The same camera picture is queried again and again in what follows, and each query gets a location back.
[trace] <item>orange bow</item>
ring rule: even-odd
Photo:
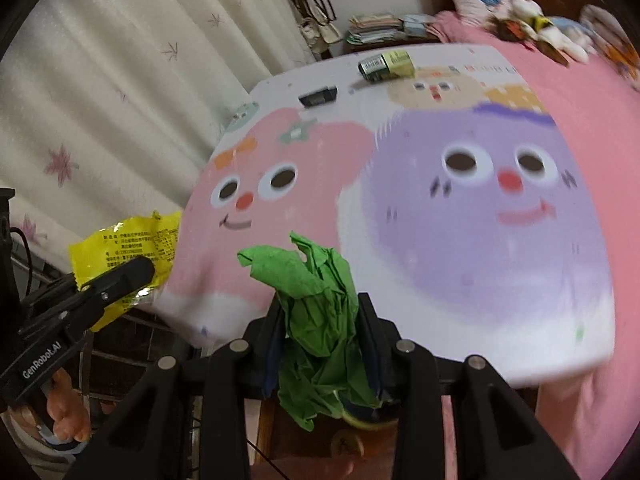
[[[251,153],[256,149],[256,146],[258,146],[258,141],[254,137],[246,137],[231,149],[216,155],[213,163],[216,165],[217,170],[222,170],[234,161],[238,153]]]

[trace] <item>white curtain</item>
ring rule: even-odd
[[[313,61],[287,0],[41,0],[0,62],[12,225],[67,247],[183,207],[254,85]]]

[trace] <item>pink cartoon character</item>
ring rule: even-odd
[[[290,231],[339,248],[337,200],[372,147],[372,133],[357,123],[303,120],[295,108],[264,117],[200,176],[154,309],[194,344],[241,336],[265,314],[273,289],[251,279],[238,251],[292,249]]]

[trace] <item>purple cartoon character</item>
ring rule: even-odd
[[[612,297],[590,194],[547,115],[396,115],[364,173],[364,207],[386,260],[468,320],[583,314]]]

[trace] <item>metal screw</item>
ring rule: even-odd
[[[475,368],[476,370],[482,370],[486,366],[486,361],[479,355],[472,355],[469,358],[469,366]]]
[[[240,353],[240,352],[244,352],[249,348],[249,343],[244,339],[235,339],[231,342],[231,344],[229,345],[229,348],[231,348],[232,352]]]
[[[396,343],[396,348],[405,354],[410,354],[415,350],[415,343],[408,339],[401,339]]]
[[[175,366],[175,357],[171,355],[165,355],[158,359],[158,368],[161,370],[171,370]]]

